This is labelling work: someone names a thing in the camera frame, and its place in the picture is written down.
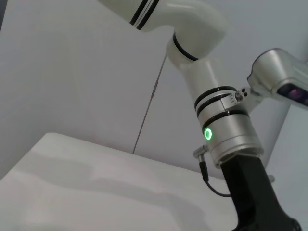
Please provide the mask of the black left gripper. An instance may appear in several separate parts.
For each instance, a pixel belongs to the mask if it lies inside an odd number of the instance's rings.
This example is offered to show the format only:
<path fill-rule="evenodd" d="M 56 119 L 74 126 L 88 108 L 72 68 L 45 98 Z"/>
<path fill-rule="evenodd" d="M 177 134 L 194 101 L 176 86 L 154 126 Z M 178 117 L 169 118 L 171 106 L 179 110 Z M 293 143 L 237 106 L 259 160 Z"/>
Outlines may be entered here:
<path fill-rule="evenodd" d="M 281 208 L 261 160 L 237 155 L 221 164 L 238 224 L 236 231 L 300 231 Z"/>

